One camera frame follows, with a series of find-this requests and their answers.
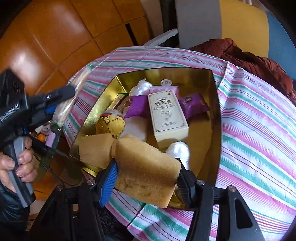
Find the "white tissue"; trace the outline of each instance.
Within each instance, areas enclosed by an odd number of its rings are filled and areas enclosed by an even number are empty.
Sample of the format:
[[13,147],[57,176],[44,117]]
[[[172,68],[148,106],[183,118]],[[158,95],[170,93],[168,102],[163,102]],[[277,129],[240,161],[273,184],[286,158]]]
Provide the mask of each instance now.
[[131,89],[129,96],[148,95],[150,87],[152,87],[152,84],[147,82],[146,78],[144,78],[140,80],[139,83]]
[[124,119],[125,128],[121,133],[121,136],[125,134],[131,134],[134,137],[139,138],[141,141],[146,141],[147,139],[147,119],[140,116],[133,116]]

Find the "black sleeve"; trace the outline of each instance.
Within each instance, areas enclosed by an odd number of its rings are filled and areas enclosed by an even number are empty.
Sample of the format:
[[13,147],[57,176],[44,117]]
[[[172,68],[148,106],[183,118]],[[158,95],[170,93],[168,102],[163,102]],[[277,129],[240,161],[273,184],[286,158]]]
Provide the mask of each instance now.
[[0,223],[13,232],[24,232],[30,207],[23,208],[17,194],[0,182]]

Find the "metal bolt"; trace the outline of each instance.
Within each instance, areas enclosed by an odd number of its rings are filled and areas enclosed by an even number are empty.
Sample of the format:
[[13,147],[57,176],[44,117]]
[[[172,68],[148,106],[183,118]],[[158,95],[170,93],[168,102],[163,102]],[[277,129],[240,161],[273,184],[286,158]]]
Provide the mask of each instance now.
[[203,186],[205,184],[205,181],[204,180],[197,180],[196,182],[200,186]]
[[58,185],[57,187],[56,187],[56,190],[59,192],[59,191],[61,191],[61,190],[63,190],[63,185]]
[[93,184],[95,184],[96,183],[96,180],[95,179],[89,179],[89,180],[87,180],[87,184],[88,185],[93,185]]
[[231,192],[235,192],[237,189],[234,186],[229,186],[228,190]]

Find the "plastic bag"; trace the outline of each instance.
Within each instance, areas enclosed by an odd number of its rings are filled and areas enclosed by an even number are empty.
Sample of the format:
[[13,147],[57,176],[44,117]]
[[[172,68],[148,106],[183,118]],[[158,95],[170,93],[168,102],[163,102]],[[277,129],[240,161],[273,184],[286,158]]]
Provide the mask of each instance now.
[[186,170],[189,170],[189,147],[182,141],[172,143],[166,150],[166,153],[174,158],[180,158]]
[[139,83],[133,87],[129,93],[129,96],[133,95],[148,95],[149,89],[152,86],[151,83],[146,81],[146,78],[139,81]]
[[172,85],[171,80],[162,80],[160,82],[160,85],[154,85],[149,89],[149,94],[161,92],[161,91],[168,91],[172,90],[175,95],[178,97],[178,86],[177,85]]
[[85,67],[81,72],[75,77],[75,79],[70,83],[70,85],[75,87],[75,95],[73,98],[66,100],[60,104],[58,104],[54,115],[52,117],[53,123],[57,124],[59,127],[62,127],[70,110],[71,107],[74,105],[75,99],[82,89],[86,78],[88,77],[89,73],[91,72],[90,67]]

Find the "pink and green striped cloth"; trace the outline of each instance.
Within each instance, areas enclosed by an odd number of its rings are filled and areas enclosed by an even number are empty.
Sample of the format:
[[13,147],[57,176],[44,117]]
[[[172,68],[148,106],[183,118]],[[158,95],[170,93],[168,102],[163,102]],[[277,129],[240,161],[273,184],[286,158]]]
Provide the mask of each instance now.
[[[287,98],[230,62],[183,49],[118,48],[90,65],[92,72],[64,125],[69,145],[115,75],[161,67],[211,69],[223,132],[216,186],[236,186],[266,241],[281,239],[296,215],[296,108]],[[118,191],[106,207],[139,240],[185,240],[193,214],[151,206]],[[215,240],[217,223],[214,206],[210,240]]]

